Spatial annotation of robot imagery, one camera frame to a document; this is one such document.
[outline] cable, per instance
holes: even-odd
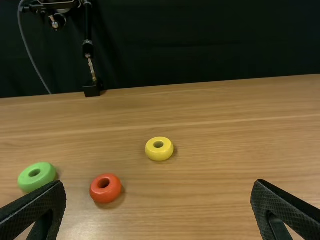
[[[40,74],[40,72],[39,72],[39,70],[38,70],[38,68],[37,68],[37,65],[36,65],[36,63],[35,63],[32,55],[31,55],[31,53],[30,53],[30,50],[29,50],[29,47],[28,47],[28,44],[27,44],[27,41],[26,41],[26,37],[25,37],[24,31],[23,31],[23,29],[22,29],[20,8],[21,8],[22,4],[24,3],[24,1],[25,1],[25,0],[21,0],[20,3],[19,3],[19,6],[18,6],[18,25],[19,25],[21,37],[22,37],[22,40],[23,40],[23,43],[24,43],[26,52],[28,53],[28,56],[29,56],[29,58],[30,58],[30,61],[31,61],[31,63],[32,63],[32,65],[33,65],[36,73],[38,74],[38,76],[39,76],[39,78],[40,78],[43,86],[45,87],[45,89],[47,90],[47,92],[48,92],[49,94],[52,94],[52,92],[50,91],[50,89],[49,89],[49,87],[47,86],[46,82],[45,82],[44,79],[42,78],[42,76],[41,76],[41,74]]]

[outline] wood grain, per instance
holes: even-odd
[[[260,240],[257,179],[320,208],[320,75],[6,98],[0,112],[0,205],[23,195],[24,168],[52,163],[59,240]],[[156,136],[174,143],[168,161],[145,156]],[[125,189],[107,205],[89,195],[102,173]]]

